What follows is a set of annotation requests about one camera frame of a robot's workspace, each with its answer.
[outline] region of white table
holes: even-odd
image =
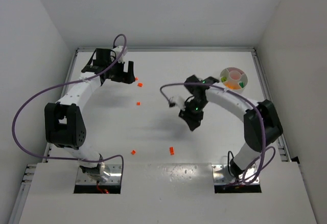
[[[78,52],[70,80],[90,56]],[[242,122],[208,104],[201,126],[190,132],[159,92],[163,84],[234,66],[249,79],[243,95],[263,100],[251,52],[129,52],[126,60],[134,61],[139,81],[106,81],[82,113],[94,148],[103,157],[124,156],[121,194],[73,194],[77,163],[50,160],[37,165],[20,223],[316,223],[297,164],[278,153],[260,175],[262,193],[215,194],[211,163],[226,163],[229,150],[239,151]],[[190,95],[182,86],[165,92]],[[51,156],[69,154],[53,147]]]

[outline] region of white wall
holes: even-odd
[[[64,81],[72,53],[40,0],[0,0],[0,223],[7,223],[27,163],[11,136],[11,122],[25,100]],[[18,137],[31,151],[45,148],[43,109],[61,90],[44,94],[22,113]]]
[[[327,0],[282,0],[259,45],[319,223],[327,219]]]
[[[254,46],[280,0],[41,0],[67,44]]]

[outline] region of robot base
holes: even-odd
[[[110,194],[120,194],[121,192],[121,175],[122,165],[111,164],[106,165],[106,172],[108,173],[108,180],[106,182],[97,182],[91,179],[87,174],[84,174],[80,168],[78,168],[74,193],[102,193],[101,190],[107,190]]]
[[[261,193],[260,180],[257,178],[254,183],[249,186],[242,184],[235,184],[227,186],[232,180],[228,173],[227,164],[212,164],[215,193]],[[245,178],[256,173],[256,165],[253,165],[246,173]]]

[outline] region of white panel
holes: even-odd
[[[327,219],[327,0],[282,0],[259,57],[292,156],[298,156],[317,221]]]
[[[79,77],[90,56],[91,53],[78,54],[72,80]],[[179,109],[168,108],[159,88],[166,83],[184,82],[193,74],[206,78],[216,70],[236,66],[249,77],[243,95],[263,100],[250,52],[129,52],[125,59],[134,61],[139,80],[130,85],[107,80],[82,111],[86,139],[103,157],[123,154],[127,162],[138,163],[223,163],[229,150],[237,153],[241,149],[245,142],[243,123],[236,116],[208,104],[201,126],[190,132],[178,117]],[[164,92],[190,96],[182,86],[169,87]],[[175,156],[169,154],[171,146]],[[135,156],[130,154],[132,150],[136,150]],[[68,156],[56,147],[51,155]]]
[[[41,0],[71,47],[253,46],[279,0]]]
[[[11,135],[18,108],[36,92],[65,80],[72,53],[40,0],[0,0],[0,223],[8,223],[27,163],[39,162],[21,152]],[[43,111],[61,90],[36,99],[21,113],[17,136],[43,155]]]
[[[254,194],[215,194],[208,164],[126,164],[120,195],[73,194],[75,177],[72,162],[38,164],[20,224],[316,223],[296,163],[268,168]]]
[[[72,79],[90,56],[78,54]],[[135,61],[143,87],[106,81],[83,110],[86,139],[104,157],[125,158],[121,194],[73,194],[77,163],[50,160],[37,166],[21,224],[315,223],[297,164],[282,163],[278,156],[261,175],[263,193],[215,194],[210,163],[226,163],[228,150],[238,152],[242,122],[209,104],[202,125],[190,132],[178,109],[169,109],[159,93],[162,84],[236,66],[249,79],[243,95],[262,100],[251,53],[129,52],[128,60]],[[189,95],[183,87],[166,91]],[[56,147],[51,155],[68,156]]]

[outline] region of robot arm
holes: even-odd
[[[48,103],[44,109],[46,140],[80,159],[79,164],[83,172],[96,180],[101,177],[102,165],[82,160],[98,161],[102,156],[91,147],[90,141],[86,140],[86,128],[81,111],[94,91],[101,87],[106,79],[133,83],[135,81],[133,62],[129,61],[128,72],[124,72],[125,62],[121,58],[104,74],[90,80],[86,79],[105,70],[115,60],[111,53],[115,53],[116,56],[122,49],[120,46],[113,50],[96,49],[80,74],[79,79],[84,81],[75,84],[65,96],[56,103]]]
[[[208,77],[204,80],[198,79],[195,75],[190,76],[185,83],[207,83],[225,88],[218,78]],[[230,162],[232,176],[238,177],[246,167],[260,156],[262,152],[262,137],[259,117],[254,109],[243,100],[238,99],[229,92],[209,86],[184,85],[193,95],[193,99],[184,101],[180,97],[171,100],[171,106],[177,105],[180,108],[179,116],[184,119],[190,130],[193,131],[200,126],[203,119],[203,109],[212,102],[229,112],[233,113],[244,123],[245,144],[240,152]],[[269,100],[258,102],[250,100],[260,111],[264,120],[266,133],[266,146],[273,143],[283,133],[276,109]]]

